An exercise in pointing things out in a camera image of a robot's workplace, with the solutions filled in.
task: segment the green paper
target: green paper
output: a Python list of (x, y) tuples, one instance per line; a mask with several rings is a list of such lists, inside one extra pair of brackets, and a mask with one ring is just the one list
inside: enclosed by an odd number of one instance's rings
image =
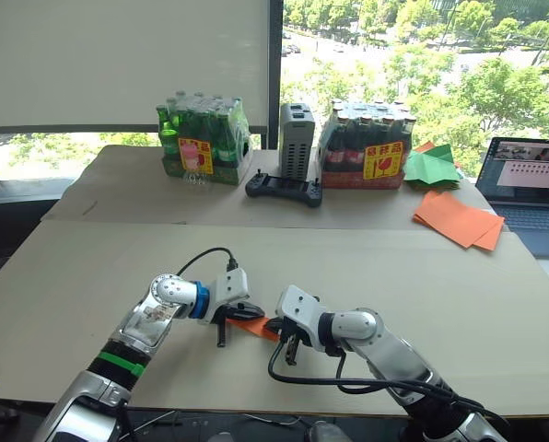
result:
[[(419, 180), (426, 186), (440, 181), (459, 181), (450, 145), (439, 145), (424, 153), (412, 151), (405, 163), (404, 179)], [(441, 182), (440, 187), (446, 187), (445, 183)]]

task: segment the laptop keyboard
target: laptop keyboard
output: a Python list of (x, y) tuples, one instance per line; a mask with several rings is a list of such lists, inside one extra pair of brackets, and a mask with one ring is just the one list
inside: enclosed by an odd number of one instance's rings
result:
[(506, 218), (506, 224), (510, 228), (549, 230), (549, 209), (523, 209), (499, 205), (494, 206), (494, 210)]

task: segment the blue tape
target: blue tape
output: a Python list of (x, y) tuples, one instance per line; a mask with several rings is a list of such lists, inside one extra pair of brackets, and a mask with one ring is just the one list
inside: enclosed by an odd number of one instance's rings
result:
[(189, 315), (189, 318), (198, 320), (202, 318), (207, 310), (207, 304), (209, 304), (209, 289), (204, 287), (200, 282), (195, 281), (197, 286), (197, 302), (194, 304), (193, 311)]

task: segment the robotic arm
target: robotic arm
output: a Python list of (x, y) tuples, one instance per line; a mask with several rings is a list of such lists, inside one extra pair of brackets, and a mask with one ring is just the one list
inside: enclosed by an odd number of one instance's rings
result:
[[(317, 298), (291, 285), (283, 292), (276, 314), (283, 319), (281, 340), (288, 338), (286, 361), (290, 365), (295, 364), (295, 353), (302, 341), (328, 355), (340, 355), (343, 349), (355, 352), (367, 361), (377, 379), (408, 381), (452, 392), (409, 343), (385, 327), (376, 311), (357, 308), (331, 313)], [(479, 413), (451, 407), (424, 392), (395, 387), (387, 390), (422, 425), (426, 442), (506, 442)]]
[(217, 346), (225, 345), (225, 319), (251, 319), (262, 311), (240, 302), (249, 297), (246, 273), (235, 268), (205, 287), (161, 274), (121, 321), (99, 355), (82, 371), (43, 421), (34, 442), (117, 440), (123, 406), (166, 338), (172, 320), (217, 323)]

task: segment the white roller shade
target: white roller shade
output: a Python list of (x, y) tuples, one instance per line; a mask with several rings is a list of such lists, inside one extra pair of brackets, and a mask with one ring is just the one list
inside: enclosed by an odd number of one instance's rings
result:
[(0, 0), (0, 126), (142, 124), (177, 89), (267, 124), (268, 0)]

